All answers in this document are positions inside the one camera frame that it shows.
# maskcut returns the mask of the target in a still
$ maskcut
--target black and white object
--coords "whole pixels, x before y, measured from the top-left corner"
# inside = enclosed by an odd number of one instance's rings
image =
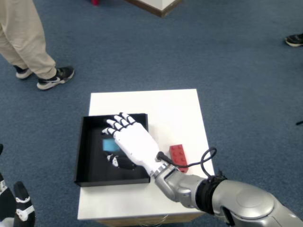
[[[34,227],[35,209],[22,182],[14,185],[15,196],[0,173],[0,227]]]
[[[21,181],[14,185],[17,209],[14,227],[33,227],[35,225],[35,209],[29,194]]]
[[[123,157],[119,155],[109,154],[106,152],[107,160],[114,166],[124,169],[135,169],[136,165],[128,159],[128,157]]]

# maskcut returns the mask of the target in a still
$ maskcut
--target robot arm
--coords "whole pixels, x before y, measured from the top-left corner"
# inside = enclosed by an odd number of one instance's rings
[[[222,174],[207,179],[186,175],[163,160],[159,147],[145,128],[127,114],[107,120],[117,145],[136,165],[143,166],[172,201],[215,215],[236,227],[303,227],[293,212],[272,194],[249,184],[227,180]]]
[[[170,165],[155,183],[169,199],[215,215],[230,226],[303,227],[303,221],[272,194],[222,175],[205,179]]]

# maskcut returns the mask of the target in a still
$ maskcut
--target red toy brick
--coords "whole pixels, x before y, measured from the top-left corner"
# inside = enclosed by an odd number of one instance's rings
[[[97,6],[99,4],[99,0],[91,0],[91,3],[94,5],[94,6]]]
[[[177,165],[186,166],[187,161],[184,154],[183,146],[182,144],[174,145],[169,147],[169,153],[171,160]],[[188,168],[179,168],[179,170],[183,173],[187,173]]]

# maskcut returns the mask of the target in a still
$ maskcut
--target black cable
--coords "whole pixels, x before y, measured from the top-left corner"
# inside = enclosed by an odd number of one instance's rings
[[[204,159],[205,156],[210,153],[210,157],[208,157],[207,159]],[[212,159],[217,153],[217,149],[216,148],[209,148],[206,152],[204,152],[204,154],[202,155],[201,157],[201,161],[200,162],[194,162],[194,163],[191,163],[189,165],[186,165],[186,166],[181,166],[181,165],[177,165],[175,164],[169,157],[167,157],[162,151],[159,151],[158,154],[157,154],[157,159],[158,160],[163,160],[163,161],[166,161],[167,163],[173,165],[173,166],[176,166],[176,167],[179,167],[179,168],[188,168],[188,167],[191,167],[191,166],[195,166],[195,165],[201,165],[201,168],[203,170],[203,172],[208,176],[210,177],[211,175],[207,172],[207,170],[205,169],[204,167],[204,163],[207,162],[208,160]]]

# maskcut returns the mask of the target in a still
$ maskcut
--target shoe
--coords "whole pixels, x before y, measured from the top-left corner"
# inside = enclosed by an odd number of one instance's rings
[[[50,79],[38,79],[37,87],[40,90],[47,90],[58,84],[64,84],[73,77],[74,72],[75,70],[70,66],[59,68],[57,69],[57,73],[54,77]]]
[[[21,181],[14,185],[17,209],[14,219],[14,227],[34,227],[36,215],[29,194]]]
[[[6,186],[3,176],[0,174],[0,222],[6,218],[13,218],[16,212],[15,197]]]
[[[292,47],[302,46],[303,45],[303,34],[290,35],[285,38],[285,42]]]
[[[26,79],[26,78],[28,78],[30,75],[33,74],[32,70],[30,70],[30,69],[25,69],[25,70],[23,70],[23,69],[19,68],[19,67],[16,66],[16,65],[14,65],[14,67],[15,67],[16,70],[17,70],[17,72],[16,72],[16,77],[17,77],[18,79]]]

